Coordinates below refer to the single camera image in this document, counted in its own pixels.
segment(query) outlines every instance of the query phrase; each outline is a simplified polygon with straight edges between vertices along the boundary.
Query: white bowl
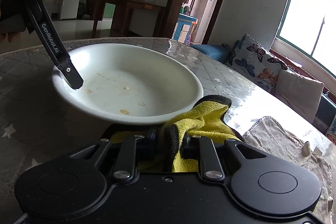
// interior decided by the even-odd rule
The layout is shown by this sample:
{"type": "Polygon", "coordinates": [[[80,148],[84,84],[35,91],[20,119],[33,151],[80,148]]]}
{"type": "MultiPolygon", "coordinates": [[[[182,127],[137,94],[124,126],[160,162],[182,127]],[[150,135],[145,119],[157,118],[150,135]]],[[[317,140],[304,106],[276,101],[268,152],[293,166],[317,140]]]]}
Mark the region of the white bowl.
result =
{"type": "Polygon", "coordinates": [[[69,54],[84,84],[72,89],[54,67],[55,89],[74,107],[107,121],[164,123],[190,110],[203,97],[197,77],[159,52],[124,44],[95,44],[69,54]]]}

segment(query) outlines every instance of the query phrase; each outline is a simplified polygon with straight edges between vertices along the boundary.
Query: brown wooden desk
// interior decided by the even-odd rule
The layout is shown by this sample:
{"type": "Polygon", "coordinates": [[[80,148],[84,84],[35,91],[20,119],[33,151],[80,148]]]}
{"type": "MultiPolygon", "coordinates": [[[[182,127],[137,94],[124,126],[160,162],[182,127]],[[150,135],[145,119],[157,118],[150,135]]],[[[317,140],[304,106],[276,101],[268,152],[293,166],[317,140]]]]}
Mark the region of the brown wooden desk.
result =
{"type": "MultiPolygon", "coordinates": [[[[115,32],[119,32],[122,36],[127,36],[129,25],[131,23],[132,14],[134,9],[144,9],[150,11],[157,11],[157,20],[155,23],[153,37],[158,36],[158,32],[162,23],[165,7],[150,4],[139,0],[104,0],[104,3],[115,5],[113,14],[110,36],[115,36],[115,32]]],[[[98,20],[94,21],[92,29],[92,38],[95,38],[97,31],[98,20]]]]}

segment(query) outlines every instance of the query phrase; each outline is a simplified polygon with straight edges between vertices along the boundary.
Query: gray cloth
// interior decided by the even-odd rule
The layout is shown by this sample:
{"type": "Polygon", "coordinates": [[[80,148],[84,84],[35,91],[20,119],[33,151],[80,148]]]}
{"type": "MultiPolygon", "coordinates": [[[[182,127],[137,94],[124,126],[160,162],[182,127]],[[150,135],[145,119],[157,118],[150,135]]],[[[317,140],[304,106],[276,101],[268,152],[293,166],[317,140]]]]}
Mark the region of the gray cloth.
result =
{"type": "Polygon", "coordinates": [[[320,156],[312,154],[309,143],[303,143],[286,132],[271,117],[258,120],[245,134],[246,143],[260,150],[295,163],[313,172],[320,179],[322,192],[314,214],[325,224],[332,224],[331,167],[320,156]]]}

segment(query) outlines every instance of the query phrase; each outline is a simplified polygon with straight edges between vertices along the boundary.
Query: beige cushion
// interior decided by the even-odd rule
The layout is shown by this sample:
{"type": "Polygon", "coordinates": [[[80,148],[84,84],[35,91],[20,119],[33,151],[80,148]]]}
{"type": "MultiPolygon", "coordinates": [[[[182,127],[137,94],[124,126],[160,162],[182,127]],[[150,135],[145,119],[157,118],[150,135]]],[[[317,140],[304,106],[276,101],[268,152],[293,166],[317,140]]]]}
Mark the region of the beige cushion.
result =
{"type": "Polygon", "coordinates": [[[289,70],[280,70],[272,94],[312,123],[319,108],[323,87],[324,84],[317,80],[289,70]]]}

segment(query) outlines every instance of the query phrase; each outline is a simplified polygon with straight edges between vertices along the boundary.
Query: green window frame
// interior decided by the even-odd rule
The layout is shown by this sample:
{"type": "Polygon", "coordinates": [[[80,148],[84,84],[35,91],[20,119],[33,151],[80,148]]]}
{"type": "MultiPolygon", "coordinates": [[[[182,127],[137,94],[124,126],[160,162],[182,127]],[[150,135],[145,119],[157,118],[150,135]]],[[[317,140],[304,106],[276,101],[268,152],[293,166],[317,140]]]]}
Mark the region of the green window frame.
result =
{"type": "Polygon", "coordinates": [[[332,73],[328,68],[326,68],[323,64],[321,64],[318,60],[316,60],[315,58],[313,58],[313,53],[315,51],[315,48],[316,48],[316,45],[319,41],[319,38],[320,38],[320,34],[321,34],[321,31],[322,31],[322,27],[324,25],[324,19],[325,19],[325,16],[323,17],[323,20],[321,22],[321,25],[320,25],[320,31],[318,33],[318,36],[316,38],[316,41],[315,41],[315,44],[314,44],[314,47],[313,47],[313,50],[312,52],[309,54],[307,52],[305,52],[304,50],[302,50],[301,48],[299,48],[297,45],[293,44],[292,42],[288,41],[287,39],[283,38],[280,36],[280,33],[281,33],[281,30],[282,30],[282,27],[284,25],[284,22],[286,20],[286,16],[287,16],[287,13],[288,13],[288,9],[289,9],[289,6],[290,6],[290,3],[291,3],[291,0],[288,0],[287,1],[287,4],[286,4],[286,8],[285,8],[285,11],[283,13],[283,16],[282,16],[282,19],[281,19],[281,22],[280,22],[280,26],[278,28],[278,31],[277,31],[277,35],[276,37],[284,42],[286,42],[287,44],[289,44],[290,46],[292,46],[293,48],[297,49],[299,52],[303,53],[305,56],[307,56],[308,58],[310,58],[313,62],[315,62],[316,64],[318,64],[320,67],[322,67],[325,71],[327,71],[332,77],[334,77],[336,79],[336,75],[334,73],[332,73]]]}

